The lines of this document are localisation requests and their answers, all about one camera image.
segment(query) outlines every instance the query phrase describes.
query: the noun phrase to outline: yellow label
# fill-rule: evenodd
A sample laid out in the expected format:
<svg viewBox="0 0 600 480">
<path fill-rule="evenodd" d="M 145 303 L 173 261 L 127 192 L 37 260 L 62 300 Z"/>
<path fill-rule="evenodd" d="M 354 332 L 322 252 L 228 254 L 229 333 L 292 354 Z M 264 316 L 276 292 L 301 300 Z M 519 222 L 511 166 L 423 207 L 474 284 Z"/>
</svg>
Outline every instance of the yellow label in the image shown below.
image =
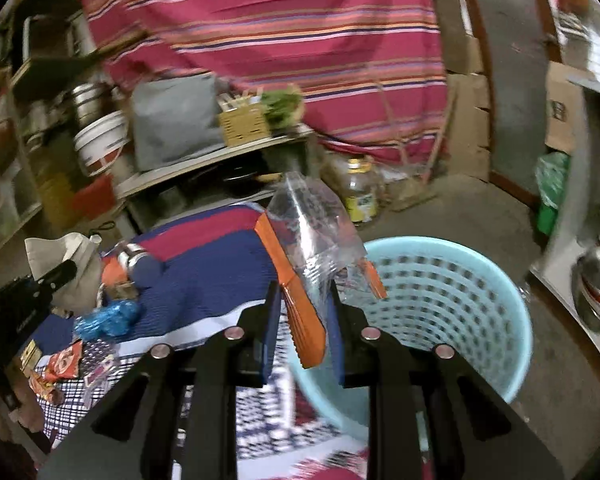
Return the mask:
<svg viewBox="0 0 600 480">
<path fill-rule="evenodd" d="M 360 196 L 348 196 L 345 199 L 345 207 L 353 223 L 369 222 L 376 216 L 376 197 L 373 193 Z"/>
</svg>

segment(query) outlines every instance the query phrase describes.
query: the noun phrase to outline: blue cloth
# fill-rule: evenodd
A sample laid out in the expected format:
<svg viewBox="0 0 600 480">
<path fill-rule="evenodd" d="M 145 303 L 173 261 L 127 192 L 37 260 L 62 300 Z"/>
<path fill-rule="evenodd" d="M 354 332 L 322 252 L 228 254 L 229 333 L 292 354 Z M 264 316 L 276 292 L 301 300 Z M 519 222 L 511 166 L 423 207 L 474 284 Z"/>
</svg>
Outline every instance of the blue cloth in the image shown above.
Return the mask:
<svg viewBox="0 0 600 480">
<path fill-rule="evenodd" d="M 174 225 L 212 214 L 172 222 L 136 241 L 142 243 Z M 163 335 L 205 317 L 223 316 L 247 301 L 263 300 L 272 280 L 277 280 L 276 269 L 255 231 L 232 232 L 166 261 L 161 279 L 140 295 L 144 314 L 119 341 Z M 50 316 L 38 327 L 33 339 L 43 354 L 69 346 L 73 323 L 73 319 Z"/>
</svg>

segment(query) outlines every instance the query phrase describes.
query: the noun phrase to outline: blue plastic bag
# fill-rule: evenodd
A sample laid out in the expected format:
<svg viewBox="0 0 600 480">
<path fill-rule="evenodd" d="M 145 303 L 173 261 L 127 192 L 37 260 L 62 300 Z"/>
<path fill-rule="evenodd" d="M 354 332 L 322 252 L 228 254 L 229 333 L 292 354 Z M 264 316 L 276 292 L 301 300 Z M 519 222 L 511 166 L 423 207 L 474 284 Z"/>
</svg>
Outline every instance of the blue plastic bag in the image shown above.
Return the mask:
<svg viewBox="0 0 600 480">
<path fill-rule="evenodd" d="M 112 301 L 88 316 L 77 318 L 74 331 L 83 341 L 95 341 L 105 336 L 120 337 L 131 331 L 140 314 L 141 306 L 137 301 Z"/>
</svg>

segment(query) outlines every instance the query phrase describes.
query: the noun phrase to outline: green plastic bag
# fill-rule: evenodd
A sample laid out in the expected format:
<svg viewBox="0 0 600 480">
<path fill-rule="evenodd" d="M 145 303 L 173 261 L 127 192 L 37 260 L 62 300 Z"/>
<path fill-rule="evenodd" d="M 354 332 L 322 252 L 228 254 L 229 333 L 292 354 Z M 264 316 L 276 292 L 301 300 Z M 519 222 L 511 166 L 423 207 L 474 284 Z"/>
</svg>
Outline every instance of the green plastic bag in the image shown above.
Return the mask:
<svg viewBox="0 0 600 480">
<path fill-rule="evenodd" d="M 564 197 L 564 183 L 569 173 L 571 157 L 563 152 L 553 152 L 538 158 L 536 181 L 542 203 L 552 209 L 560 209 Z"/>
<path fill-rule="evenodd" d="M 538 211 L 538 230 L 547 236 L 554 230 L 558 209 L 564 198 L 564 183 L 569 173 L 570 157 L 563 152 L 553 152 L 538 158 L 536 181 L 542 204 Z"/>
</svg>

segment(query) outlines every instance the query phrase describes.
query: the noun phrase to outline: gray bag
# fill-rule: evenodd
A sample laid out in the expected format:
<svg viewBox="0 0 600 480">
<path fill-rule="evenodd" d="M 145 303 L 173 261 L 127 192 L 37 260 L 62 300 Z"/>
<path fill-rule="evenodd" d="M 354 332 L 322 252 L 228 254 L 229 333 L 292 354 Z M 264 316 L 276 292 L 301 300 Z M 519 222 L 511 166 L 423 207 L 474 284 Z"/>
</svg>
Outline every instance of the gray bag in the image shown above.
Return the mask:
<svg viewBox="0 0 600 480">
<path fill-rule="evenodd" d="M 148 171 L 224 147 L 211 73 L 139 84 L 131 96 L 138 170 Z"/>
</svg>

